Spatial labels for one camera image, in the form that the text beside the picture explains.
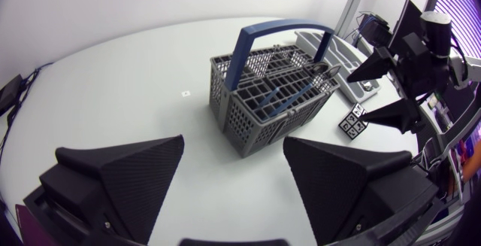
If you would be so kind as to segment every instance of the black device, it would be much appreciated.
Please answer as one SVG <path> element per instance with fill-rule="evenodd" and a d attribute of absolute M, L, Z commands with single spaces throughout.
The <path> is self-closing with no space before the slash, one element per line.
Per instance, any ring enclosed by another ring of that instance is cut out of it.
<path fill-rule="evenodd" d="M 395 54 L 402 54 L 403 37 L 414 32 L 419 38 L 422 37 L 421 17 L 422 12 L 411 1 L 404 2 L 399 20 L 396 22 L 391 41 L 387 47 Z"/>
<path fill-rule="evenodd" d="M 474 93 L 470 87 L 457 90 L 452 84 L 448 84 L 441 94 L 441 98 L 449 109 L 448 115 L 450 120 L 454 123 L 473 101 Z"/>
<path fill-rule="evenodd" d="M 183 137 L 94 150 L 58 148 L 24 202 L 61 245 L 146 244 L 183 154 Z"/>
<path fill-rule="evenodd" d="M 22 76 L 19 74 L 0 90 L 0 116 L 12 108 L 22 93 Z"/>
<path fill-rule="evenodd" d="M 438 188 L 410 167 L 407 151 L 290 137 L 283 149 L 317 244 L 414 243 L 440 210 Z"/>
<path fill-rule="evenodd" d="M 387 21 L 373 14 L 364 15 L 359 25 L 359 33 L 374 47 L 386 47 L 392 37 Z"/>
<path fill-rule="evenodd" d="M 435 91 L 444 91 L 451 80 L 449 52 L 451 19 L 425 12 L 406 0 L 389 48 L 378 47 L 348 78 L 349 82 L 381 78 L 388 72 L 401 100 L 362 115 L 359 119 L 417 133 L 424 124 L 419 104 Z"/>

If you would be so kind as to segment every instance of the black cable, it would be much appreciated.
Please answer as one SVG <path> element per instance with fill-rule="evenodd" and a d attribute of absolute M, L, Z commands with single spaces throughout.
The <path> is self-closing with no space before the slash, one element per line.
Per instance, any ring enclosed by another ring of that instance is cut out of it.
<path fill-rule="evenodd" d="M 426 93 L 420 100 L 417 100 L 416 103 L 418 105 L 422 104 L 426 99 L 428 99 L 428 97 L 431 95 L 432 93 L 429 92 L 429 93 Z"/>
<path fill-rule="evenodd" d="M 357 31 L 357 29 L 353 29 L 352 32 L 350 32 L 349 34 L 347 34 L 346 36 L 344 36 L 343 40 L 346 40 L 346 38 L 348 38 L 353 32 Z"/>
<path fill-rule="evenodd" d="M 462 59 L 463 59 L 464 72 L 463 72 L 463 75 L 462 75 L 462 80 L 466 80 L 466 79 L 467 79 L 467 61 L 466 61 L 466 57 L 464 56 L 464 52 L 463 52 L 463 50 L 461 49 L 461 45 L 459 44 L 458 39 L 456 38 L 456 35 L 454 35 L 454 33 L 451 32 L 451 37 L 452 37 L 452 39 L 454 40 L 454 42 L 456 43 L 456 45 L 453 46 L 453 47 L 459 52 L 459 54 L 461 54 L 461 57 L 462 57 Z"/>
<path fill-rule="evenodd" d="M 365 15 L 365 14 L 361 13 L 358 17 L 356 17 L 355 22 L 358 23 L 358 26 L 361 25 L 361 23 L 359 23 L 359 18 L 360 18 L 360 17 L 363 17 L 364 15 Z"/>
<path fill-rule="evenodd" d="M 10 113 L 8 114 L 7 116 L 7 131 L 5 132 L 5 135 L 2 139 L 2 142 L 0 143 L 0 164 L 2 163 L 2 156 L 3 156 L 3 151 L 5 149 L 5 144 L 7 143 L 7 138 L 8 138 L 8 134 L 10 133 L 10 130 L 12 128 L 12 125 L 15 121 L 15 117 L 17 117 L 17 114 L 20 110 L 20 108 L 22 107 L 24 101 L 27 99 L 27 97 L 29 96 L 29 93 L 30 93 L 30 89 L 32 88 L 32 85 L 33 83 L 35 82 L 35 80 L 37 79 L 38 75 L 40 74 L 40 71 L 46 67 L 46 66 L 49 66 L 53 64 L 52 62 L 49 62 L 45 65 L 42 65 L 38 68 L 36 68 L 28 77 L 26 77 L 25 79 L 22 80 L 21 82 L 21 87 L 20 87 L 20 93 L 24 93 L 23 97 L 20 96 L 19 98 L 19 101 L 14 105 L 14 107 L 12 108 L 12 110 L 10 111 Z M 3 208 L 5 208 L 6 211 L 8 211 L 8 213 L 10 214 L 10 216 L 12 216 L 12 218 L 15 220 L 15 223 L 18 225 L 18 227 L 20 228 L 19 224 L 18 224 L 18 221 L 16 219 L 16 217 L 12 214 L 12 212 L 10 211 L 10 209 L 8 209 L 8 206 L 7 204 L 5 203 L 5 200 L 2 196 L 2 194 L 0 193 L 0 202 L 1 202 L 1 205 Z"/>

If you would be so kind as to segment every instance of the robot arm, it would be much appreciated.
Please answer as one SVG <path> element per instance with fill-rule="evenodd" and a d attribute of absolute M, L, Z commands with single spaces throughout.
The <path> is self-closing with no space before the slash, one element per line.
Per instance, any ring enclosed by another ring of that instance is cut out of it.
<path fill-rule="evenodd" d="M 464 55 L 452 48 L 450 16 L 428 11 L 421 15 L 420 21 L 422 38 L 413 32 L 402 38 L 395 51 L 387 47 L 376 48 L 347 78 L 349 82 L 372 80 L 389 72 L 401 97 L 397 102 L 361 116 L 360 120 L 392 126 L 403 134 L 408 130 L 417 133 L 424 126 L 419 105 L 428 95 L 444 91 L 449 82 L 456 89 L 462 89 L 470 81 L 481 81 L 481 65 L 466 62 Z"/>

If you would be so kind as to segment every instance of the white table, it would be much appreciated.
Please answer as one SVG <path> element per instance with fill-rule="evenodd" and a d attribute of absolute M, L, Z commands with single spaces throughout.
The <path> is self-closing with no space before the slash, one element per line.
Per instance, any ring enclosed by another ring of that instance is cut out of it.
<path fill-rule="evenodd" d="M 212 56 L 231 53 L 239 30 L 274 18 L 167 26 L 99 44 L 45 68 L 15 120 L 0 165 L 8 207 L 39 186 L 58 147 L 97 148 L 183 134 L 184 155 L 159 213 L 151 245 L 181 238 L 315 245 L 301 197 L 278 141 L 241 159 L 208 107 Z M 293 31 L 254 48 L 294 44 Z M 365 59 L 351 47 L 359 57 Z M 398 100 L 387 78 L 368 111 Z M 183 91 L 191 96 L 182 97 Z M 350 104 L 337 91 L 292 136 L 375 151 L 417 153 L 416 137 L 370 124 L 350 141 L 337 124 Z"/>

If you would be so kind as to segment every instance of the blue handle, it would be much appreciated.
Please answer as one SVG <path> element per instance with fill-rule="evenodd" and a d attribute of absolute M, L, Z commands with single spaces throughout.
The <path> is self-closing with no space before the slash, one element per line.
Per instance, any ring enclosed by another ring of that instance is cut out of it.
<path fill-rule="evenodd" d="M 244 27 L 239 33 L 239 38 L 232 54 L 231 64 L 228 67 L 224 84 L 229 91 L 237 89 L 239 80 L 241 80 L 242 71 L 249 56 L 250 48 L 254 39 L 275 32 L 286 31 L 290 29 L 321 29 L 324 31 L 321 44 L 314 56 L 314 62 L 319 62 L 324 58 L 325 52 L 331 43 L 334 30 L 319 24 L 314 20 L 274 20 L 265 23 L 259 23 L 252 26 Z"/>

